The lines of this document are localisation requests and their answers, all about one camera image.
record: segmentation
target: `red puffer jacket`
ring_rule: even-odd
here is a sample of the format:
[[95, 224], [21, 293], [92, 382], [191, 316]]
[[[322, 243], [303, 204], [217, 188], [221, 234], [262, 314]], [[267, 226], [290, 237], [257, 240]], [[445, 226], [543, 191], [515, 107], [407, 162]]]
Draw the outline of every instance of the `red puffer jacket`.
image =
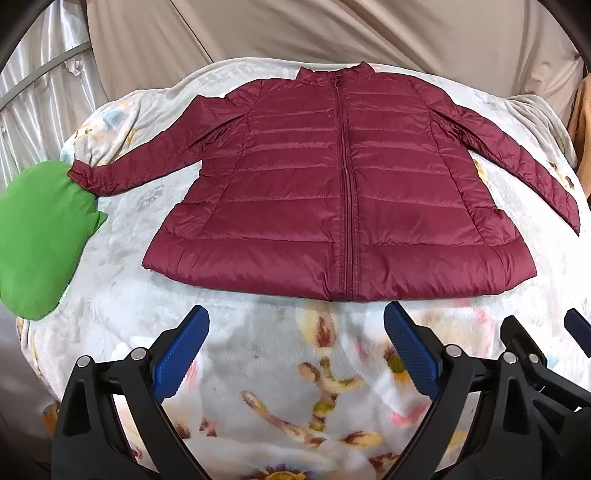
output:
[[535, 265], [468, 148], [578, 233], [575, 200], [495, 124], [366, 63], [198, 96], [149, 143], [69, 175], [112, 195], [203, 160], [143, 262], [184, 283], [325, 300], [497, 294]]

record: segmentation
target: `zipper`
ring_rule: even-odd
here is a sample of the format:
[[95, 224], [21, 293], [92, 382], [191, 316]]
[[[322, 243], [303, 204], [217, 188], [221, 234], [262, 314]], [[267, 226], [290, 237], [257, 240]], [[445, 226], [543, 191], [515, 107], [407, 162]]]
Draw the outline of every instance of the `zipper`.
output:
[[343, 292], [345, 294], [345, 300], [351, 301], [353, 300], [353, 177], [349, 155], [349, 139], [345, 128], [343, 99], [341, 97], [337, 80], [333, 81], [333, 87], [337, 99], [337, 118], [340, 129], [340, 152], [345, 183], [345, 218], [343, 221], [345, 226], [343, 229], [343, 236], [345, 237], [345, 244], [343, 246], [345, 249], [345, 264], [343, 266], [343, 270], [345, 271], [345, 284], [343, 286]]

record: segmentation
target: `tent wall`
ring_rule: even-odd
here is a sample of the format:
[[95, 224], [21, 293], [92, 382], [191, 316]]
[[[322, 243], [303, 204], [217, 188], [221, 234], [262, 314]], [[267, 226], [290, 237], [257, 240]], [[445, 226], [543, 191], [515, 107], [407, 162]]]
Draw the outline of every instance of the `tent wall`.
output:
[[[89, 40], [80, 2], [56, 0], [35, 20], [0, 73], [0, 193], [28, 166], [58, 159], [65, 140], [107, 101], [92, 50], [68, 55], [89, 46]], [[37, 78], [60, 56], [67, 60], [2, 107], [20, 82]]]
[[591, 2], [589, 0], [540, 0], [568, 33], [587, 70], [591, 69]]
[[536, 93], [566, 123], [583, 61], [537, 0], [88, 0], [110, 99], [234, 57], [361, 60], [496, 96]]

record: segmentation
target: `floral blanket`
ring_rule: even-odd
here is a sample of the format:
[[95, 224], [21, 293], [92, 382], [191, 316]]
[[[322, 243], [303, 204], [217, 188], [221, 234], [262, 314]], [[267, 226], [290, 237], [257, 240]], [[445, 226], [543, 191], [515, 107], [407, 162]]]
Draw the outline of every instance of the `floral blanket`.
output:
[[[221, 96], [260, 77], [293, 78], [300, 65], [228, 60], [171, 89], [130, 93], [96, 111], [66, 142], [62, 160], [115, 161], [170, 126], [196, 94]], [[521, 231], [538, 276], [498, 296], [406, 301], [404, 307], [443, 343], [490, 358], [503, 348], [503, 318], [514, 314], [551, 368], [588, 388], [590, 362], [563, 327], [571, 307], [591, 317], [591, 212], [569, 166], [574, 157], [564, 126], [533, 96], [505, 100], [439, 77], [375, 68], [420, 76], [493, 120], [573, 193], [581, 211], [577, 237], [527, 186], [473, 155], [496, 204]], [[18, 321], [23, 353], [60, 398], [79, 356], [121, 359], [136, 346], [150, 346], [200, 304], [210, 314], [209, 336], [178, 393], [163, 405], [213, 479], [381, 478], [430, 405], [384, 331], [386, 302], [324, 303], [214, 291], [141, 268], [151, 238], [199, 168], [99, 199], [109, 218], [88, 242], [59, 306], [42, 321]], [[457, 456], [476, 400], [473, 395], [466, 403], [442, 465]], [[124, 400], [116, 401], [134, 455], [153, 467]]]

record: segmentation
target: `green fabric bag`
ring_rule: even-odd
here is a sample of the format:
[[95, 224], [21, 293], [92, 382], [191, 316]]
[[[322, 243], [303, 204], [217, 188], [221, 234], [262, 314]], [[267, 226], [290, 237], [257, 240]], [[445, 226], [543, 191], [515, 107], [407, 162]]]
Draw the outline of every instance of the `green fabric bag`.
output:
[[34, 165], [0, 196], [0, 301], [28, 320], [57, 306], [86, 241], [107, 217], [68, 170], [60, 161]]

